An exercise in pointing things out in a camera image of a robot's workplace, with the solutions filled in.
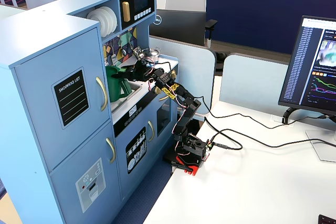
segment metal pot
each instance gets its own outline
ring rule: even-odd
[[[145,57],[150,58],[154,62],[159,61],[160,49],[158,47],[156,49],[152,48],[143,49],[142,53],[145,54]]]

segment black robotic arm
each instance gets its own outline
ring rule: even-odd
[[[145,58],[140,58],[134,65],[121,68],[112,77],[125,78],[130,81],[155,82],[159,89],[183,109],[183,114],[172,131],[174,140],[182,143],[178,149],[175,148],[176,158],[180,163],[191,167],[193,169],[192,173],[195,175],[202,160],[206,158],[207,143],[204,143],[191,133],[188,134],[187,125],[201,106],[201,103],[181,84],[175,82],[173,77],[165,73],[162,68],[154,69],[153,67],[148,67],[148,63]]]

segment computer monitor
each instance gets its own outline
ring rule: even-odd
[[[336,115],[336,19],[303,16],[279,105]],[[336,144],[335,132],[306,134]],[[321,160],[336,162],[336,148],[312,143]]]
[[[149,26],[150,35],[204,46],[206,12],[156,10],[155,22]]]

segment blue wall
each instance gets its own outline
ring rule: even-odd
[[[207,0],[213,39],[291,54],[302,15],[336,18],[336,0]]]

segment green watering can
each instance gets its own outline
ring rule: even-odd
[[[106,66],[106,75],[107,75],[107,85],[109,87],[109,97],[111,102],[118,101],[120,98],[127,97],[132,93],[130,84],[126,79],[116,79],[111,77],[113,74],[117,73],[120,69],[113,66]]]

